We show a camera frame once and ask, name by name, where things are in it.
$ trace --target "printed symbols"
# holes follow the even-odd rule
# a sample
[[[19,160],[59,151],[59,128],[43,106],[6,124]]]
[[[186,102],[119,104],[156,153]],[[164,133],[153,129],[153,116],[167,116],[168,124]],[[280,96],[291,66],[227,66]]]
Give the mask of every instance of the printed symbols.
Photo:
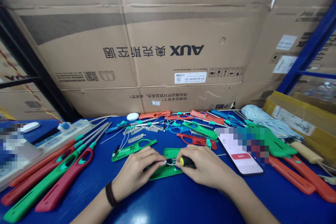
[[[235,75],[236,75],[236,68],[230,68],[229,76],[235,76]]]
[[[208,77],[215,77],[216,68],[210,68]]]
[[[241,76],[244,74],[244,70],[244,67],[210,68],[208,77]]]
[[[222,76],[223,77],[229,76],[229,70],[230,70],[230,68],[223,68],[223,74],[222,74]]]
[[[114,81],[116,78],[113,71],[99,71],[99,75],[104,81]]]

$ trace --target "forearm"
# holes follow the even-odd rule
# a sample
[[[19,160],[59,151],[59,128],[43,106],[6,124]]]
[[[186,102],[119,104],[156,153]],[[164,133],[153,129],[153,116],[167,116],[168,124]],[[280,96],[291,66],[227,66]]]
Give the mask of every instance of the forearm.
[[[100,224],[112,210],[113,208],[106,197],[105,188],[103,188],[71,224]]]
[[[279,224],[243,179],[231,190],[226,190],[247,224]]]

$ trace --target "screwdriver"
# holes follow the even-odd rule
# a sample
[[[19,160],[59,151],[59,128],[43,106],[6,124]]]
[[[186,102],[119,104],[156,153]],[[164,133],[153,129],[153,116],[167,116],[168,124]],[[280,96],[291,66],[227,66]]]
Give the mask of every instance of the screwdriver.
[[[181,166],[184,166],[184,167],[195,166],[194,161],[192,161],[189,157],[186,157],[186,156],[180,157],[180,164],[181,164]]]

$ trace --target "power strip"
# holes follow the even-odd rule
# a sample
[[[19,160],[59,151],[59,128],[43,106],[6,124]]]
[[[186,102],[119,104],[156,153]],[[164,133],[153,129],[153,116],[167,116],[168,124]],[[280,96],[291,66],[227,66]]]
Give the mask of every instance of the power strip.
[[[72,124],[72,127],[73,130],[70,131],[68,134],[62,134],[61,132],[57,132],[56,134],[42,141],[37,147],[38,149],[42,150],[42,154],[34,160],[24,162],[14,161],[10,163],[9,168],[0,169],[0,192],[5,190],[14,178],[49,156],[53,152],[60,149],[62,146],[70,142],[75,137],[91,129],[93,125],[88,120],[81,119]]]

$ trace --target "barcode label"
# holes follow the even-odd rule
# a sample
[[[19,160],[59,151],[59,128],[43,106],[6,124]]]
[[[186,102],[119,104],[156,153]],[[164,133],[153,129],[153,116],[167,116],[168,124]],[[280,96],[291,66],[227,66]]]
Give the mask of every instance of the barcode label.
[[[195,72],[195,73],[176,73],[175,84],[179,83],[203,83],[207,78],[208,72]]]
[[[25,103],[31,109],[39,109],[42,107],[41,104],[39,104],[37,101],[25,101]]]
[[[273,69],[273,73],[275,74],[287,74],[293,64],[295,63],[297,57],[284,55],[281,57],[276,67]]]
[[[96,72],[84,72],[87,81],[99,81]]]
[[[296,39],[297,39],[297,36],[283,35],[276,48],[279,50],[288,51],[291,49]]]

